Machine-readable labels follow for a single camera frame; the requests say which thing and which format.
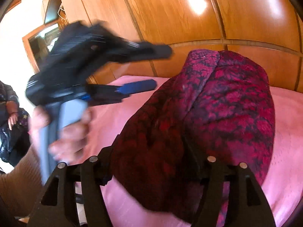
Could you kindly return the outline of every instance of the dark clothing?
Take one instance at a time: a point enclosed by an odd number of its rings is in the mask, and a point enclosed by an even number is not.
[[[18,121],[9,129],[6,102],[14,101],[18,107]],[[21,160],[30,147],[28,113],[19,107],[19,99],[13,88],[0,81],[0,158],[12,166]]]
[[[149,210],[191,222],[203,187],[183,176],[181,134],[226,164],[246,162],[262,185],[275,135],[264,69],[230,51],[191,51],[182,71],[154,92],[115,140],[111,170],[126,190]],[[218,226],[228,191],[224,184]]]

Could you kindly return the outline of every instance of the brown fabric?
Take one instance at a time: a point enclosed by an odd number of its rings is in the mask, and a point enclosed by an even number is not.
[[[25,217],[31,212],[41,189],[39,159],[30,147],[9,174],[0,176],[0,195],[11,214]]]

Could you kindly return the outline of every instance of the pink bed sheet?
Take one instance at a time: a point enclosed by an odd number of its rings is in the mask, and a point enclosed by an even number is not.
[[[111,85],[122,85],[150,77],[123,76]],[[160,87],[167,78],[153,77]],[[149,99],[154,91],[132,95],[122,103],[93,107],[84,158],[97,155],[110,146],[127,120]],[[271,87],[276,112],[276,134],[273,158],[262,186],[274,214],[277,227],[282,226],[297,206],[303,190],[303,94]],[[102,194],[114,227],[181,227],[190,226],[171,214],[153,213],[144,209],[113,178]]]

